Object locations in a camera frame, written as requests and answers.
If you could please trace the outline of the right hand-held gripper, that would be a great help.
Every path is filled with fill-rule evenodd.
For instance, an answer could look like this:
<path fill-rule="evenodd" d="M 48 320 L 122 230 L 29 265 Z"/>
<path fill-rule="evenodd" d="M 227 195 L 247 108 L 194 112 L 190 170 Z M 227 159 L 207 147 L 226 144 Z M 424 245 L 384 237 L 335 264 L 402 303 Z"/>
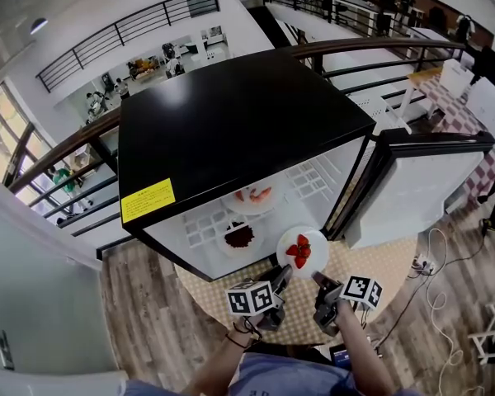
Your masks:
<path fill-rule="evenodd" d="M 361 325 L 364 325 L 368 314 L 379 306 L 383 294 L 383 287 L 377 280 L 364 276 L 350 276 L 340 282 L 315 271 L 312 278 L 318 285 L 313 320 L 330 337 L 339 333 L 335 321 L 340 300 L 348 301 L 354 312 L 361 311 Z"/>

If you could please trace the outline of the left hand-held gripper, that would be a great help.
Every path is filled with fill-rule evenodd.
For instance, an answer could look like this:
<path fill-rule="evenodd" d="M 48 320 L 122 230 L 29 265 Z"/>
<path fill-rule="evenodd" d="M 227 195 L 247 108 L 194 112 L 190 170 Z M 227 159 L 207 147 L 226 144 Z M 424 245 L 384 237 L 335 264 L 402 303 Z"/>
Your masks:
<path fill-rule="evenodd" d="M 285 319 L 285 301 L 282 293 L 293 277 L 290 264 L 274 266 L 255 280 L 246 279 L 226 290 L 229 313 L 236 317 L 251 318 L 259 314 L 258 327 L 277 331 Z"/>

